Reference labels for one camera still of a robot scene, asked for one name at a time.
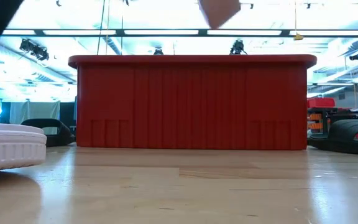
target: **cable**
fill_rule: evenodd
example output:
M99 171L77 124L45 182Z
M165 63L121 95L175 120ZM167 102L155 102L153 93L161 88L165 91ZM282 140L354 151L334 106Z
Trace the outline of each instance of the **cable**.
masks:
M24 57L27 53L29 53L29 51L28 52L26 52L26 53L24 53L19 59L17 59L17 60L20 60L20 59L22 59L22 57Z
M41 57L37 58L37 64L39 64L39 65L43 66L44 68L49 67L49 65L47 65L47 64L43 64L43 63L42 63L42 61L40 60L40 58L41 58Z
M98 41L98 51L97 55L99 55L99 47L100 47L100 35L102 34L102 28L103 28L103 17L104 17L104 5L106 4L106 0L103 0L103 8L102 8L102 19L100 20L100 30L99 30L99 41Z
M354 87L354 108L357 108L357 92L356 92L356 85Z
M109 22L110 22L110 0L109 0L109 8L108 8L108 10L107 10L107 30L109 29ZM109 34L107 33L106 34L106 40L108 40L109 39Z
M121 29L124 29L124 13L122 13L122 15L121 15ZM124 41L121 36L121 55L122 55L122 52L124 51L122 43L124 43Z
M296 18L297 18L297 15L296 15L296 0L295 0L295 33L297 34L298 33L298 29L297 29L298 21Z

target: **hanging wire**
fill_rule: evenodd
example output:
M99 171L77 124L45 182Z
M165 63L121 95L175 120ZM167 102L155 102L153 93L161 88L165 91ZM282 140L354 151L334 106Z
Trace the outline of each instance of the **hanging wire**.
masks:
M121 15L121 30L123 30L123 29L124 29L124 13L122 13L122 15ZM124 43L124 41L122 40L122 36L121 36L121 55L122 55L122 52L124 51L122 43Z
M354 87L354 108L357 108L357 92L356 92L356 85Z
M100 47L100 35L102 34L102 25L103 25L103 17L104 17L104 6L106 4L106 0L103 0L103 8L102 8L102 19L100 20L100 29L99 29L99 41L98 41L98 52L99 55L99 47Z
M296 0L295 0L295 33L296 34L298 33L297 24L298 24L298 21L297 21L297 16L296 16Z
M107 10L107 30L109 29L109 22L110 22L110 0L109 0L109 7L108 7L108 10ZM109 33L107 32L106 34L106 55L107 55L107 41L109 39Z

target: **wooden table surface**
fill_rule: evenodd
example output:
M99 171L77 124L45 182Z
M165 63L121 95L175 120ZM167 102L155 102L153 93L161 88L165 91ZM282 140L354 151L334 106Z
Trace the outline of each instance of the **wooden table surface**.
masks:
M50 148L0 172L3 223L358 224L358 156Z

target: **red box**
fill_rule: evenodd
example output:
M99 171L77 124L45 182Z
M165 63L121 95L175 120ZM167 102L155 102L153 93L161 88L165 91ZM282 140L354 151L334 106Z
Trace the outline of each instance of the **red box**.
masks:
M306 149L312 55L77 55L82 147Z
M334 108L334 98L313 98L308 99L308 108Z

